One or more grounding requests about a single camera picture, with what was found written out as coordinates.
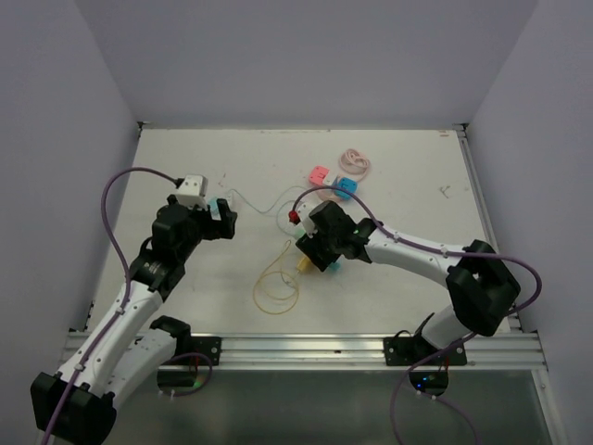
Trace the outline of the yellow socket cube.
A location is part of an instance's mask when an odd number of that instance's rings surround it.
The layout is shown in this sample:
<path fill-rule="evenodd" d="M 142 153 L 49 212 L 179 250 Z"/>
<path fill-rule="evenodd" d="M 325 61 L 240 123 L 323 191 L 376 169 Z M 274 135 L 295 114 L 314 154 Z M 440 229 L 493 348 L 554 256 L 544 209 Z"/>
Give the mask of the yellow socket cube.
<path fill-rule="evenodd" d="M 297 264 L 296 269 L 299 274 L 316 273 L 318 271 L 317 266 L 306 255 L 302 256 L 301 260 Z"/>

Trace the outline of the yellow plug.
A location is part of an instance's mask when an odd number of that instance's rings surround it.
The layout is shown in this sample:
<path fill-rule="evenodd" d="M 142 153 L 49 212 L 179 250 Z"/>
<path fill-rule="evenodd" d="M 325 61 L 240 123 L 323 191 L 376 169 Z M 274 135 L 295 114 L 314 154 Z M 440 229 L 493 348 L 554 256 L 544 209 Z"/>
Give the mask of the yellow plug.
<path fill-rule="evenodd" d="M 305 273 L 309 268 L 309 259 L 302 258 L 296 266 L 296 271 L 298 274 Z"/>

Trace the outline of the teal charger plug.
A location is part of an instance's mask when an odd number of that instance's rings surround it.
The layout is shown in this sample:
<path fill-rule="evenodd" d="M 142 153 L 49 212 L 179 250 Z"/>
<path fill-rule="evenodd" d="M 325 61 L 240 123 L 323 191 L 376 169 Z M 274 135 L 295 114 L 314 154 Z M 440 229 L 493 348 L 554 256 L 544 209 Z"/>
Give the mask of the teal charger plug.
<path fill-rule="evenodd" d="M 217 199 L 214 197 L 209 202 L 209 211 L 213 220 L 219 221 L 221 219 Z"/>

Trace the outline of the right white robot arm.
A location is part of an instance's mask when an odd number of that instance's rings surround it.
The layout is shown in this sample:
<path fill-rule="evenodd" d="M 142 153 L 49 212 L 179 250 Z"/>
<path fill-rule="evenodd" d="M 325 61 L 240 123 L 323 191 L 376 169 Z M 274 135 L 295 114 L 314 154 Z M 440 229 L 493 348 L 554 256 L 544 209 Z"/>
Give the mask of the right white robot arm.
<path fill-rule="evenodd" d="M 301 203 L 288 219 L 303 226 L 296 245 L 320 271 L 345 258 L 394 266 L 448 291 L 448 306 L 414 334 L 412 351 L 423 363 L 436 362 L 447 346 L 470 334 L 494 336 L 521 291 L 503 260 L 480 240 L 453 246 L 409 237 L 373 217 L 355 222 L 333 201 Z"/>

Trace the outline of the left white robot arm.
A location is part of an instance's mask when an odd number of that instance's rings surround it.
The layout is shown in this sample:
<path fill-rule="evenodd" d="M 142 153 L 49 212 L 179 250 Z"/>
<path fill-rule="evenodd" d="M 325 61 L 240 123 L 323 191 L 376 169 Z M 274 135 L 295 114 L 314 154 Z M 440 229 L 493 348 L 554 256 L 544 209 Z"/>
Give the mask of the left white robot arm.
<path fill-rule="evenodd" d="M 233 238 L 236 212 L 223 198 L 216 207 L 213 216 L 209 208 L 187 207 L 169 196 L 103 319 L 56 372 L 33 380 L 32 406 L 43 443 L 57 438 L 101 444 L 120 406 L 160 365 L 213 367 L 207 352 L 196 349 L 189 324 L 152 316 L 184 277 L 185 264 L 201 242 Z"/>

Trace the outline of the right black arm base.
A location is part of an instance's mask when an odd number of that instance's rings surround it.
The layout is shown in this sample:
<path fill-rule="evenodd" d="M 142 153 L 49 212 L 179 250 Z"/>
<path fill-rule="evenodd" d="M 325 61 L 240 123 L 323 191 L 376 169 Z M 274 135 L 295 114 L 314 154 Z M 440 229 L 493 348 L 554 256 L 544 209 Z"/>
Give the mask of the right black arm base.
<path fill-rule="evenodd" d="M 422 339 L 419 334 L 400 330 L 396 334 L 383 338 L 383 353 L 387 366 L 412 366 L 434 354 L 436 348 Z M 427 366 L 464 366 L 468 363 L 465 348 L 457 347 L 427 362 Z"/>

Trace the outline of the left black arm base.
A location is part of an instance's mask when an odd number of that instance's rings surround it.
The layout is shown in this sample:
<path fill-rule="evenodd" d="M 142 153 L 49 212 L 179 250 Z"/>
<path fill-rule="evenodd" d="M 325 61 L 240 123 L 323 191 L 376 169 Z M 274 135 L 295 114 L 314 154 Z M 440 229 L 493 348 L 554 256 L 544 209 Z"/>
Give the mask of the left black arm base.
<path fill-rule="evenodd" d="M 208 357 L 213 366 L 219 365 L 221 337 L 213 335 L 194 336 L 191 326 L 188 323 L 165 315 L 159 316 L 154 320 L 149 328 L 163 330 L 176 340 L 175 356 L 197 352 Z"/>

